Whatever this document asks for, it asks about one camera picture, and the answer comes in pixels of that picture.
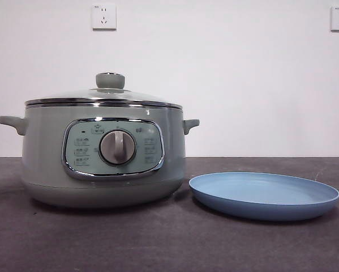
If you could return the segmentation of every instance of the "electric hot pot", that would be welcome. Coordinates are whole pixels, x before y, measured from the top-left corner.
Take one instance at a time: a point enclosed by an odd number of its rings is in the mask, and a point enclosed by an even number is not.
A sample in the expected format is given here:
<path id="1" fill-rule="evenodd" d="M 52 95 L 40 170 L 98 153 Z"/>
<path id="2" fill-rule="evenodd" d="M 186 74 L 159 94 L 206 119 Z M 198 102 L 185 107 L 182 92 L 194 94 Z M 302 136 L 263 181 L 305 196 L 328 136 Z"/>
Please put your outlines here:
<path id="1" fill-rule="evenodd" d="M 182 107 L 124 90 L 116 73 L 97 88 L 26 101 L 25 117 L 0 116 L 23 140 L 22 183 L 36 200 L 66 207 L 117 207 L 177 190 L 184 135 L 199 120 Z"/>

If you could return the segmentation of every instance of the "table surface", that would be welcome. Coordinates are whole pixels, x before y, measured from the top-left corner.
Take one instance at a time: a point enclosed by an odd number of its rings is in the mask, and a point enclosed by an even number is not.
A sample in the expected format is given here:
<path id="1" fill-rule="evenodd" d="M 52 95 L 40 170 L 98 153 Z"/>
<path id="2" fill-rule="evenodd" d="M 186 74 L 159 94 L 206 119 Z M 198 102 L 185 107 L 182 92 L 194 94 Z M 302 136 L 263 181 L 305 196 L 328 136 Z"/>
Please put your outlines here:
<path id="1" fill-rule="evenodd" d="M 29 198 L 20 158 L 0 158 L 0 271 L 339 271 L 339 202 L 315 219 L 263 222 L 213 211 L 188 180 L 279 173 L 339 190 L 339 158 L 187 158 L 171 196 L 134 207 L 63 209 Z"/>

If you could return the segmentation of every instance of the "chrome trim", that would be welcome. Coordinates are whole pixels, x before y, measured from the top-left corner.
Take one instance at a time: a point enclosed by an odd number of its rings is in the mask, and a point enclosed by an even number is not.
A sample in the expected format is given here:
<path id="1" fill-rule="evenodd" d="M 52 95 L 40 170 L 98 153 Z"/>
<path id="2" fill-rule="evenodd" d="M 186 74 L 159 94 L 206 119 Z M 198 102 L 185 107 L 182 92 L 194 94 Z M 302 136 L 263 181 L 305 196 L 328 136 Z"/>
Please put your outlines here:
<path id="1" fill-rule="evenodd" d="M 135 172 L 135 173 L 125 173 L 125 174 L 95 174 L 95 173 L 85 173 L 81 171 L 77 171 L 71 167 L 66 159 L 66 145 L 67 145 L 67 139 L 68 134 L 70 132 L 70 129 L 82 122 L 99 122 L 99 121 L 127 121 L 127 122 L 143 122 L 143 123 L 149 123 L 154 125 L 158 131 L 161 141 L 161 147 L 162 147 L 162 157 L 159 160 L 158 164 L 154 166 L 151 169 L 141 171 L 141 172 Z M 158 171 L 164 164 L 164 156 L 165 156 L 165 149 L 164 149 L 164 140 L 163 140 L 163 134 L 161 128 L 157 125 L 157 123 L 151 121 L 151 120 L 142 120 L 142 119 L 133 119 L 133 118 L 111 118 L 111 117 L 103 117 L 103 118 L 84 118 L 84 119 L 77 119 L 73 122 L 69 123 L 69 125 L 65 129 L 64 137 L 63 137 L 63 143 L 62 143 L 62 152 L 61 152 L 61 163 L 64 166 L 64 169 L 66 173 L 74 177 L 78 180 L 103 180 L 103 181 L 109 181 L 109 180 L 118 180 L 121 178 L 138 178 L 138 177 L 144 177 L 148 176 L 150 174 L 153 174 L 155 171 Z"/>
<path id="2" fill-rule="evenodd" d="M 181 105 L 166 103 L 166 102 L 158 102 L 158 101 L 126 100 L 126 99 L 90 99 L 90 98 L 34 99 L 34 100 L 26 101 L 25 105 L 26 106 L 37 105 L 39 107 L 87 107 L 88 104 L 93 104 L 93 103 L 100 104 L 104 107 L 110 107 L 113 105 L 115 107 L 120 107 L 120 105 L 143 105 L 143 106 L 182 109 Z"/>

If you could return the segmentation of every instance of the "lid handle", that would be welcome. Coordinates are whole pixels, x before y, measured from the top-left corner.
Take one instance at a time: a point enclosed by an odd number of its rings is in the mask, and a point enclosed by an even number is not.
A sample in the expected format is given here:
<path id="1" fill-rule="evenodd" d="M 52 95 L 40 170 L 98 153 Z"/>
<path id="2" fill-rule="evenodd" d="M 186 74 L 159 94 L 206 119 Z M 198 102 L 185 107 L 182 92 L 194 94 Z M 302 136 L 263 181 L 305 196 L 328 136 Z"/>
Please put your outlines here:
<path id="1" fill-rule="evenodd" d="M 122 89 L 125 84 L 125 76 L 117 73 L 106 72 L 96 75 L 98 88 Z"/>

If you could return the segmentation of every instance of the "plastic plate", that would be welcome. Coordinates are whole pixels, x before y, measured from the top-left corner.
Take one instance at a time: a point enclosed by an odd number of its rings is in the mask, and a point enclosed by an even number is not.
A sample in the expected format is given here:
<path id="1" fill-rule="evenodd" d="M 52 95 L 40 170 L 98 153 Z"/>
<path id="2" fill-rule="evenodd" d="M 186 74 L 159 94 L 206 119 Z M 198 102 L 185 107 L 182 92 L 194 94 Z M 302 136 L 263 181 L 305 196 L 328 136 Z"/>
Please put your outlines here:
<path id="1" fill-rule="evenodd" d="M 194 177 L 195 198 L 222 213 L 250 219 L 314 218 L 334 207 L 339 191 L 329 185 L 267 173 L 227 172 Z"/>

